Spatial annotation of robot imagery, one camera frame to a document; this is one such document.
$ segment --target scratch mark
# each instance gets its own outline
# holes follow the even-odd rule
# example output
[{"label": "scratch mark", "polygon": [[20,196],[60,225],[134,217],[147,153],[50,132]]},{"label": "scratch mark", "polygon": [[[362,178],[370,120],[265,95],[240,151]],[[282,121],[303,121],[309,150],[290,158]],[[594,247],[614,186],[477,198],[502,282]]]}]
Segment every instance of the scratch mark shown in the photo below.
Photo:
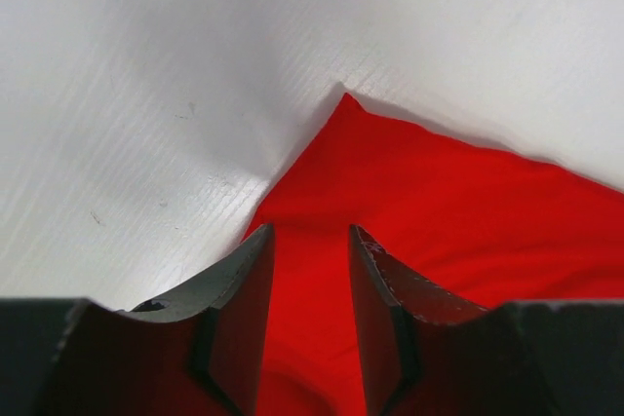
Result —
[{"label": "scratch mark", "polygon": [[97,213],[95,213],[93,210],[91,210],[91,217],[96,221],[96,223],[99,226],[106,226],[103,221],[101,220],[101,218],[98,216]]},{"label": "scratch mark", "polygon": [[362,244],[364,245],[364,247],[371,251],[371,252],[378,252],[378,253],[386,253],[385,249],[383,248],[383,246],[381,246],[379,243],[377,242],[371,242],[371,241],[362,241]]},{"label": "scratch mark", "polygon": [[115,87],[115,80],[113,80],[112,72],[108,74],[108,78],[110,78],[110,88],[113,90],[113,93],[117,95],[117,88]]},{"label": "scratch mark", "polygon": [[624,379],[624,328],[617,332],[617,344],[610,363],[615,373]]}]

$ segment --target white plastic sheet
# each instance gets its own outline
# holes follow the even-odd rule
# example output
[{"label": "white plastic sheet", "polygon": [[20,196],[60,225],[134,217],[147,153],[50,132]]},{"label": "white plastic sheet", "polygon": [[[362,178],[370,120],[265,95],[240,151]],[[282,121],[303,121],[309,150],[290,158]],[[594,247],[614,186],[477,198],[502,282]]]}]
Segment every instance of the white plastic sheet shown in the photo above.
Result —
[{"label": "white plastic sheet", "polygon": [[0,294],[202,270],[345,88],[623,188],[622,31],[624,0],[0,0]]}]

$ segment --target red fabric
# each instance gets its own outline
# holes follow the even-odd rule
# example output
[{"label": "red fabric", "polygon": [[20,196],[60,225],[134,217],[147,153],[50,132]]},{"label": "red fabric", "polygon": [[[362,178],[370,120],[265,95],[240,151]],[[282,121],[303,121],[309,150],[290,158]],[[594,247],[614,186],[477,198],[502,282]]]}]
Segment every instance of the red fabric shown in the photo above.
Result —
[{"label": "red fabric", "polygon": [[347,227],[486,306],[624,295],[624,195],[346,95],[260,205],[276,264],[258,414],[364,415]]}]

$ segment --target black metal part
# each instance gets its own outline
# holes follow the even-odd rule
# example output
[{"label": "black metal part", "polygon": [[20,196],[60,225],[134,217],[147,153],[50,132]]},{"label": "black metal part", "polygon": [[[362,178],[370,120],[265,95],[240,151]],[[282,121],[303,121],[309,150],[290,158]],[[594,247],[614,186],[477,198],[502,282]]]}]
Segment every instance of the black metal part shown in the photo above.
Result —
[{"label": "black metal part", "polygon": [[262,226],[131,312],[0,300],[0,415],[254,414],[273,248]]},{"label": "black metal part", "polygon": [[624,301],[491,311],[350,230],[369,415],[624,415]]}]

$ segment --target dark spot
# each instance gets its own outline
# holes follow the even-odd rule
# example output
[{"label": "dark spot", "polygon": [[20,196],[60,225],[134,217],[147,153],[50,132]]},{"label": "dark spot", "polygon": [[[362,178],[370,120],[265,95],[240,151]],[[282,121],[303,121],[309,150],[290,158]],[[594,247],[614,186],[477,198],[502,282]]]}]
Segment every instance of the dark spot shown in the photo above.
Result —
[{"label": "dark spot", "polygon": [[164,299],[148,299],[145,302],[141,302],[137,305],[132,312],[154,312],[162,311],[169,306],[169,301]]}]

